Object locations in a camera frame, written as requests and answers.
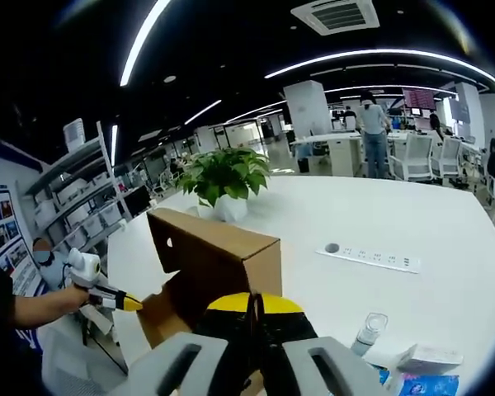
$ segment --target display screen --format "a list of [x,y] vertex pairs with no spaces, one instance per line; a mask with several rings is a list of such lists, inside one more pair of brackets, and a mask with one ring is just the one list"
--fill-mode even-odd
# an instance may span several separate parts
[[432,91],[420,89],[404,89],[405,106],[417,109],[435,110],[436,104]]

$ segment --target floor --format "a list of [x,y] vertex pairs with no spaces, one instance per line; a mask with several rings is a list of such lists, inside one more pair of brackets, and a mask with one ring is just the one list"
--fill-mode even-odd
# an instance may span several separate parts
[[[251,147],[258,153],[264,154],[270,159],[270,170],[273,176],[291,175],[307,177],[332,175],[331,164],[328,158],[315,158],[313,161],[310,161],[309,173],[299,173],[297,161],[292,157],[292,154],[288,149],[288,144],[284,140],[269,144],[254,144]],[[365,177],[365,170],[361,170],[357,176]],[[488,198],[488,192],[482,187],[481,184],[478,184],[477,175],[475,175],[475,177],[469,177],[469,188],[471,191],[474,190],[475,184],[478,185],[476,193],[477,199],[482,206],[488,206],[486,201]],[[453,186],[449,182],[445,181],[444,188],[453,188]],[[163,198],[158,196],[157,199],[165,199],[174,193],[174,189],[172,189],[172,191],[166,191]],[[487,212],[488,216],[493,219],[493,224],[495,225],[495,204],[493,204],[492,208],[488,208]],[[93,332],[98,344],[91,340],[88,345],[99,351],[102,351],[102,348],[104,348],[105,351],[110,354],[119,365],[126,369],[125,361],[121,355],[120,348],[111,340],[110,337],[104,337],[99,332],[95,332],[95,330],[93,330]]]

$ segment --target poster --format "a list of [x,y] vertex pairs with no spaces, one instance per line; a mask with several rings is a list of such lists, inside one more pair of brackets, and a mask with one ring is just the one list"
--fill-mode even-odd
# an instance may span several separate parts
[[[11,195],[7,186],[0,185],[0,268],[13,279],[14,295],[42,295],[47,286],[35,265],[31,246],[26,245],[18,227]],[[18,333],[33,349],[41,351],[36,330],[19,330]]]

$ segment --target air conditioning vent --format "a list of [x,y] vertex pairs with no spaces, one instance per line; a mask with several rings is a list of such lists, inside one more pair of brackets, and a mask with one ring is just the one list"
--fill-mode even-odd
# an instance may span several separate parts
[[320,0],[291,13],[320,35],[380,27],[372,0]]

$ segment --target person's hand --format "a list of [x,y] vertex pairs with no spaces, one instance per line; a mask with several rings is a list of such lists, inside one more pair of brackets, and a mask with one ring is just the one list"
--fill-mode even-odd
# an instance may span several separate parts
[[90,295],[88,291],[82,289],[75,284],[71,284],[63,290],[64,298],[68,309],[72,312],[78,311],[84,303],[88,301]]

